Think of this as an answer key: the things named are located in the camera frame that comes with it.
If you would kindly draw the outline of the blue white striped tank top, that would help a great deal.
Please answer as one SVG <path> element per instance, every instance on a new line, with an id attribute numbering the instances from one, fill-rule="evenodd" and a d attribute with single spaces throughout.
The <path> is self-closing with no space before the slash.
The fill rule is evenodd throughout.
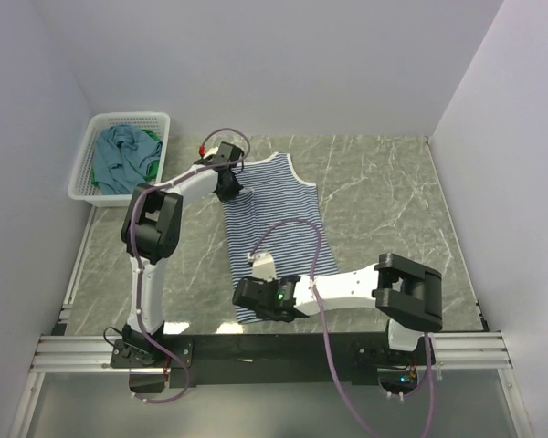
<path id="1" fill-rule="evenodd" d="M 286 224 L 271 233 L 268 229 L 287 219 L 306 219 L 322 228 L 316 184 L 303 181 L 290 155 L 280 152 L 247 164 L 237 180 L 243 189 L 222 204 L 232 285 L 251 274 L 248 254 L 255 247 L 273 256 L 279 276 L 309 274 L 314 231 L 306 224 Z"/>

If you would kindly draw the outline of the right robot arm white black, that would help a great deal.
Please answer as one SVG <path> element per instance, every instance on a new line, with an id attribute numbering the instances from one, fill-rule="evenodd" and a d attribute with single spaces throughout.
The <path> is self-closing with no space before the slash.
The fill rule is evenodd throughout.
<path id="1" fill-rule="evenodd" d="M 443 329 L 441 273 L 400 255 L 381 254 L 373 265 L 333 275 L 277 277 L 268 252 L 251 258 L 250 265 L 251 274 L 234 289 L 234 306 L 277 322 L 375 308 L 389 317 L 382 345 L 394 364 L 406 362 L 424 334 Z"/>

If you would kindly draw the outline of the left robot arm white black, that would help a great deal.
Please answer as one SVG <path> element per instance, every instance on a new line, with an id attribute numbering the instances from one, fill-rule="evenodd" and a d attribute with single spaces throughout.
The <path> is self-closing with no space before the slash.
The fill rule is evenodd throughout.
<path id="1" fill-rule="evenodd" d="M 224 202 L 241 191 L 234 168 L 244 161 L 238 146 L 221 142 L 179 176 L 155 185 L 140 183 L 134 189 L 125 216 L 121 240 L 132 268 L 132 303 L 121 331 L 123 345 L 145 367 L 164 355 L 163 280 L 166 260 L 180 239 L 183 210 L 209 194 Z"/>

